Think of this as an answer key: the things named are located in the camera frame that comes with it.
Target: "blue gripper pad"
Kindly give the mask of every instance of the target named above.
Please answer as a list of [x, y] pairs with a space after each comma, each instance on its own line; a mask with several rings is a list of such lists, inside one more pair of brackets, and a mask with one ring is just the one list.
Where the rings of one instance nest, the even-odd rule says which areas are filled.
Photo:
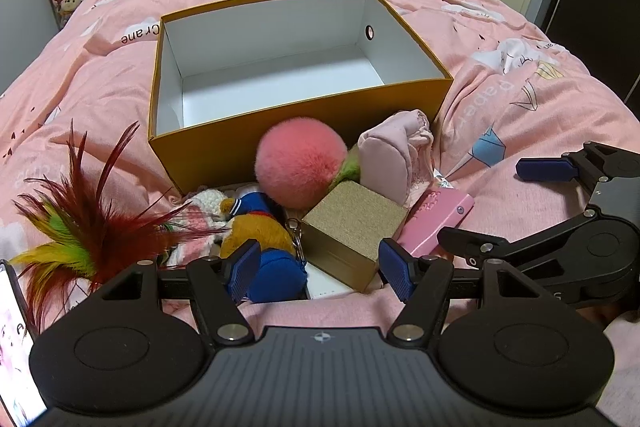
[[229, 282], [226, 284], [226, 291], [236, 304], [238, 304], [246, 294], [259, 269], [260, 243], [255, 241], [244, 254], [240, 256], [240, 259], [235, 261], [231, 269]]
[[409, 276], [408, 263], [414, 263], [415, 259], [391, 239], [383, 239], [378, 246], [378, 263], [380, 271], [394, 289], [401, 302], [407, 302], [414, 293], [415, 284]]
[[526, 182], [570, 182], [578, 177], [578, 169], [567, 158], [521, 158], [516, 173]]

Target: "metal bolt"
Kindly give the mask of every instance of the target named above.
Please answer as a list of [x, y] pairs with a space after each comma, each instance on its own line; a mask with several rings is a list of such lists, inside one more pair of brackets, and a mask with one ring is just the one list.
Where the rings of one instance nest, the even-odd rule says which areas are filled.
[[421, 339], [424, 330], [415, 324], [402, 324], [394, 328], [394, 337], [401, 341], [412, 342]]
[[218, 328], [218, 336], [226, 341], [239, 341], [249, 334], [249, 330], [242, 324], [225, 324]]

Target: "pink bedding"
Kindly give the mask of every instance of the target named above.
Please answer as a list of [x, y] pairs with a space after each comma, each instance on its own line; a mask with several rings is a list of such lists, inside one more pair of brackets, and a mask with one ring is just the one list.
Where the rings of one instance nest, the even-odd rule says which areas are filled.
[[[140, 120], [146, 126], [160, 16], [212, 1], [84, 0], [0, 96], [2, 257], [45, 240], [17, 216], [11, 199], [32, 189], [25, 178], [56, 178], [66, 171], [70, 120], [78, 132], [88, 131], [85, 168], [98, 172], [129, 123]], [[585, 140], [640, 152], [640, 124], [622, 102], [580, 60], [500, 1], [388, 1], [455, 78], [433, 123], [434, 161], [476, 200], [463, 228], [515, 240], [581, 211], [584, 194], [575, 185], [518, 181], [514, 165], [521, 156], [560, 155], [580, 149]], [[145, 129], [125, 149], [106, 190], [118, 204], [140, 210], [169, 187]], [[171, 204], [166, 198], [160, 207]], [[82, 298], [81, 287], [65, 309]], [[49, 320], [60, 315], [60, 306], [52, 303]], [[401, 306], [385, 287], [369, 296], [243, 305], [242, 312], [257, 332], [264, 325], [385, 330]], [[617, 369], [640, 366], [640, 330], [628, 317], [609, 330], [621, 364]], [[628, 341], [632, 334], [635, 344]], [[633, 403], [638, 407], [638, 400]], [[605, 412], [616, 415], [613, 409]]]

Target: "fluffy ball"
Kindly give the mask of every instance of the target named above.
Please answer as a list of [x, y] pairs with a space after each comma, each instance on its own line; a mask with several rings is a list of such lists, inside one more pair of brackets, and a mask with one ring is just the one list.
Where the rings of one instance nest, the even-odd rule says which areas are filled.
[[292, 118], [260, 140], [255, 176], [276, 203], [307, 210], [325, 197], [346, 156], [347, 146], [327, 124]]

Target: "gold box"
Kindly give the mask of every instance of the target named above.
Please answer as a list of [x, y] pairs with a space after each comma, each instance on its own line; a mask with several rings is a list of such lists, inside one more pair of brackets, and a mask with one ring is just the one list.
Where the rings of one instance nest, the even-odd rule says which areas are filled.
[[160, 21], [148, 140], [182, 194], [254, 179], [274, 124], [351, 146], [398, 110], [433, 120], [452, 76], [385, 0], [223, 0]]
[[355, 182], [340, 183], [302, 219], [307, 261], [363, 292], [378, 269], [378, 245], [395, 238], [407, 209]]

